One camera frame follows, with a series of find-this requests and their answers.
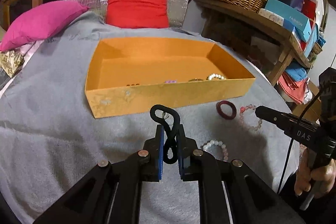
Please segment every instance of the black cable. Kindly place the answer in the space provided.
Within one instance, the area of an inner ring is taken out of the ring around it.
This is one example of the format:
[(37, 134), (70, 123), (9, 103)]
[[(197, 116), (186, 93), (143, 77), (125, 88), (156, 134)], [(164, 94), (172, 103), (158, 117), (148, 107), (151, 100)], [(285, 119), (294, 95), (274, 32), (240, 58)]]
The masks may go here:
[[(301, 115), (299, 116), (299, 119), (297, 120), (297, 124), (299, 124), (301, 122), (303, 116), (306, 114), (306, 112), (308, 111), (308, 109), (310, 109), (310, 107), (313, 105), (313, 103), (315, 103), (315, 101), (318, 99), (318, 97), (320, 97), (320, 95), (322, 94), (322, 92), (324, 92), (328, 87), (330, 87), (331, 85), (334, 85), (334, 84), (336, 84), (336, 82), (328, 82), (327, 84), (325, 84), (320, 89), (320, 91), (314, 96), (314, 98), (309, 102), (309, 104), (302, 111)], [(287, 151), (287, 157), (286, 157), (286, 161), (285, 161), (285, 166), (283, 167), (283, 171), (282, 171), (282, 175), (281, 175), (280, 184), (279, 184), (279, 187), (278, 187), (277, 194), (279, 194), (279, 192), (280, 192), (282, 181), (283, 181), (284, 176), (285, 176), (285, 172), (286, 172), (286, 168), (287, 168), (287, 164), (288, 164), (288, 160), (289, 160), (289, 155), (291, 153), (293, 142), (294, 142), (294, 139), (292, 138), (291, 142), (289, 143), (289, 147), (288, 147), (288, 151)]]
[[(156, 110), (161, 110), (173, 116), (174, 122), (173, 122), (172, 129), (170, 129), (165, 119), (160, 118), (155, 114)], [(150, 115), (151, 115), (151, 118), (155, 122), (163, 126), (166, 132), (166, 135), (167, 135), (167, 140), (163, 146), (163, 161), (167, 164), (174, 164), (175, 162), (177, 162), (177, 145), (176, 145), (175, 137), (176, 137), (177, 131), (179, 130), (179, 125), (181, 121), (180, 116), (174, 109), (163, 106), (163, 105), (152, 106), (150, 110)], [(173, 156), (171, 159), (168, 157), (169, 149), (171, 149), (173, 153)]]

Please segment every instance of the white beaded bracelet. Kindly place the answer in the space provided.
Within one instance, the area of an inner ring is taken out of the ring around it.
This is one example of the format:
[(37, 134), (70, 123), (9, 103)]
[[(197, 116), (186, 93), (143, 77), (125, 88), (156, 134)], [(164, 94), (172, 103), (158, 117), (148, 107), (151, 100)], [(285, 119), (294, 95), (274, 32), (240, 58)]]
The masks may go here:
[(228, 161), (229, 157), (228, 157), (228, 152), (227, 152), (227, 149), (226, 149), (226, 145), (222, 141), (211, 140), (208, 143), (204, 144), (201, 148), (204, 151), (207, 151), (213, 145), (219, 146), (222, 149), (223, 161)]
[(207, 77), (207, 80), (212, 80), (213, 78), (218, 78), (218, 79), (221, 79), (221, 80), (224, 80), (225, 79), (225, 77), (224, 76), (222, 76), (222, 75), (217, 75), (217, 74), (211, 74), (211, 75), (209, 75), (208, 77)]

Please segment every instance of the wooden shelf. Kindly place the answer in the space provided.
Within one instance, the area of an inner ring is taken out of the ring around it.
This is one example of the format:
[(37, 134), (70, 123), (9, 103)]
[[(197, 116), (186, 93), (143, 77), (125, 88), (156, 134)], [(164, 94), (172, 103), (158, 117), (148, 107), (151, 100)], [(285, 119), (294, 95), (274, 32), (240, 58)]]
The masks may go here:
[(281, 27), (280, 25), (270, 21), (269, 19), (258, 15), (255, 12), (246, 10), (237, 5), (231, 5), (219, 0), (194, 0), (198, 5), (220, 13), (231, 16), (237, 20), (247, 23), (248, 25), (258, 29), (260, 32), (275, 39), (281, 45), (292, 50), (293, 57), (304, 67), (310, 68), (311, 63), (304, 56), (300, 45), (297, 43), (293, 34)]

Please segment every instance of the orange cardboard tray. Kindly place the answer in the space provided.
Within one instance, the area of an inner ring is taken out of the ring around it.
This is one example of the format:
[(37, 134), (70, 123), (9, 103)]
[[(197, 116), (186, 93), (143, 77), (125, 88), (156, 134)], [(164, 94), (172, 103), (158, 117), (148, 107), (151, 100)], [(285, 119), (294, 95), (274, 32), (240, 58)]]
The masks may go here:
[[(220, 74), (227, 79), (206, 78)], [(204, 81), (189, 80), (198, 78)], [(175, 80), (177, 83), (165, 84)], [(176, 108), (244, 95), (254, 76), (214, 43), (178, 38), (108, 38), (98, 43), (85, 84), (95, 118)]]

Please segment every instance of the gray blanket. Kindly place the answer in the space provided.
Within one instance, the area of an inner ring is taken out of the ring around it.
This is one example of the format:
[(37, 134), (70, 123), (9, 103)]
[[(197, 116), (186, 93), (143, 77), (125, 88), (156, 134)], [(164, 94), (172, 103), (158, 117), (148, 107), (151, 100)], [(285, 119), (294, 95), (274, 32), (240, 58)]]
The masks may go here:
[[(98, 41), (106, 37), (180, 37), (204, 40), (173, 29), (130, 30), (105, 25), (87, 12), (44, 42), (0, 99), (0, 191), (22, 223), (32, 223), (101, 159), (124, 160), (155, 134), (149, 113), (94, 119), (84, 84)], [(289, 112), (275, 89), (246, 60), (225, 48), (256, 76), (249, 92), (230, 99), (241, 106), (265, 105)], [(280, 181), (289, 138), (252, 110), (224, 120), (215, 102), (177, 109), (187, 137), (198, 146), (223, 141), (229, 160), (242, 159), (273, 190)], [(219, 151), (210, 150), (216, 157)], [(285, 179), (299, 160), (295, 143)], [(182, 182), (178, 166), (164, 164), (159, 183), (144, 183), (140, 223), (199, 223), (198, 185)]]

